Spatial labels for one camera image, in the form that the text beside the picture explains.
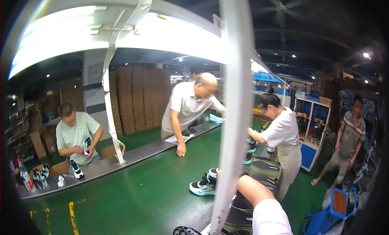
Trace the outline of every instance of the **hand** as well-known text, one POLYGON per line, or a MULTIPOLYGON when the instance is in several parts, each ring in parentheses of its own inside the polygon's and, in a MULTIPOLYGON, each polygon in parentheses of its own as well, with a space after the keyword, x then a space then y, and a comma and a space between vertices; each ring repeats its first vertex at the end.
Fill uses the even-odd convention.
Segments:
POLYGON ((350 163, 348 164, 347 170, 350 170, 353 165, 354 165, 354 160, 351 160, 350 163))
POLYGON ((88 153, 89 154, 86 156, 86 158, 90 158, 92 155, 93 155, 93 151, 95 150, 95 147, 92 145, 88 146, 88 148, 85 149, 85 153, 88 153))
POLYGON ((84 154, 84 148, 79 145, 73 146, 73 153, 84 154))
POLYGON ((185 142, 184 143, 181 143, 181 144, 178 144, 177 146, 177 155, 179 157, 184 157, 185 156, 185 153, 186 153, 186 145, 185 145, 185 142))
POLYGON ((335 145, 335 152, 336 152, 336 153, 339 152, 339 143, 337 143, 337 144, 335 145))

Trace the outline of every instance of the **blue stool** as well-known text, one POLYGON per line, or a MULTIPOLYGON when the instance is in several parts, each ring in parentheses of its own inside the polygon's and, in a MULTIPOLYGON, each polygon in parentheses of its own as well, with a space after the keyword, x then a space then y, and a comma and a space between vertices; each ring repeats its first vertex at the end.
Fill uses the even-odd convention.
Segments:
POLYGON ((352 214, 354 214, 357 206, 357 192, 355 188, 351 189, 348 193, 343 192, 340 189, 332 189, 331 203, 324 211, 320 211, 316 214, 308 214, 305 218, 303 232, 304 235, 317 235, 319 233, 325 234, 328 230, 339 220, 346 220, 352 214), (354 192, 355 202, 353 211, 346 216, 346 207, 348 195, 354 192), (308 230, 305 231, 305 226, 308 221, 311 221, 308 230))

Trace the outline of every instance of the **woman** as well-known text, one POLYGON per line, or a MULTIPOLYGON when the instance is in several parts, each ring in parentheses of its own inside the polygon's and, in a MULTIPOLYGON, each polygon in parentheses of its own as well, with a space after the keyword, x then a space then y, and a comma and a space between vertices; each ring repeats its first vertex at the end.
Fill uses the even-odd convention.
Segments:
POLYGON ((249 135, 256 141, 277 147, 277 155, 282 167, 278 184, 278 197, 284 199, 290 184, 294 182, 301 166, 301 151, 298 145, 298 126, 294 112, 290 108, 281 106, 280 99, 273 94, 273 88, 259 100, 258 108, 273 122, 262 133, 249 128, 249 135))

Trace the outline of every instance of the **light green t-shirt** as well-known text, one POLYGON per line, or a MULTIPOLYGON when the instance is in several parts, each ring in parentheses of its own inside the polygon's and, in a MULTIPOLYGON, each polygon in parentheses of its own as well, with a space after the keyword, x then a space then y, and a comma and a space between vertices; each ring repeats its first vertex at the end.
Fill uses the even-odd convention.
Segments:
MULTIPOLYGON (((73 127, 65 125, 62 121, 57 125, 56 135, 58 150, 76 145, 82 146, 82 142, 88 137, 91 138, 93 142, 93 137, 100 127, 100 124, 86 112, 76 112, 75 115, 76 120, 73 127)), ((70 159, 74 160, 77 164, 86 165, 92 160, 92 157, 96 155, 98 155, 96 150, 93 151, 90 158, 86 158, 84 154, 73 153, 70 155, 70 159)))

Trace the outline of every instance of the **striped polo shirt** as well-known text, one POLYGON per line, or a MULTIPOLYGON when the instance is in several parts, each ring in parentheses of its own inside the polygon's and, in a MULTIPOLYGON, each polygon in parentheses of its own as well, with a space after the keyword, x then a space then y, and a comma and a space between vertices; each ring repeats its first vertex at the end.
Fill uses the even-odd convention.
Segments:
POLYGON ((339 155, 345 159, 351 159, 354 156, 355 149, 359 142, 364 141, 366 134, 366 124, 361 116, 357 126, 353 124, 353 111, 347 111, 344 114, 342 125, 344 126, 342 139, 339 143, 339 155))

